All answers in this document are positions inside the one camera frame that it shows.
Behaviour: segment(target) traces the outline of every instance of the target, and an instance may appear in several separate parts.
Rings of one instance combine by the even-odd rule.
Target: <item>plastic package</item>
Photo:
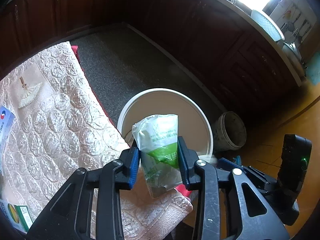
[[[181,184],[178,165],[178,116],[154,114],[132,126],[150,195],[158,197]]]

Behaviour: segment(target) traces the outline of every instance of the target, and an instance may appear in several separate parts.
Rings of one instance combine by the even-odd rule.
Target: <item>gray floor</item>
[[[71,41],[78,45],[81,67],[110,118],[117,124],[124,105],[150,88],[169,88],[191,98],[210,123],[219,108],[177,65],[129,28],[90,34]]]

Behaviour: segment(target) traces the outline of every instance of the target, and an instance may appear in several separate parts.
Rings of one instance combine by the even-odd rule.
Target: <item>silver bolt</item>
[[[119,159],[116,159],[116,160],[113,160],[113,161],[112,161],[112,164],[113,164],[114,166],[119,166],[119,165],[122,164],[122,161],[119,160]]]
[[[238,169],[238,168],[233,169],[232,172],[233,172],[233,174],[235,174],[235,175],[241,175],[241,174],[242,174],[241,169]]]
[[[81,174],[84,174],[85,171],[86,171],[85,168],[79,168],[79,169],[76,170],[76,173],[79,174],[79,175],[81,175]]]
[[[205,166],[206,162],[204,160],[197,160],[196,163],[198,166]]]

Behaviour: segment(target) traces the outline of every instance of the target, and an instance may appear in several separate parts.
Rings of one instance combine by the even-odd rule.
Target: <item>red and blue logo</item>
[[[5,111],[2,111],[2,113],[1,113],[1,115],[0,115],[0,118],[1,118],[1,119],[4,119],[4,117],[5,117]]]

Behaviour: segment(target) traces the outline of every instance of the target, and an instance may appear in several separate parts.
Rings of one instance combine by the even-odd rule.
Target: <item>dirty plastic bucket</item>
[[[225,112],[213,127],[214,151],[239,150],[247,140],[241,118],[234,112]]]
[[[200,159],[210,160],[213,137],[209,122],[195,102],[177,91],[155,88],[138,93],[122,109],[117,129],[129,143],[133,140],[132,125],[153,114],[176,114],[178,135]]]

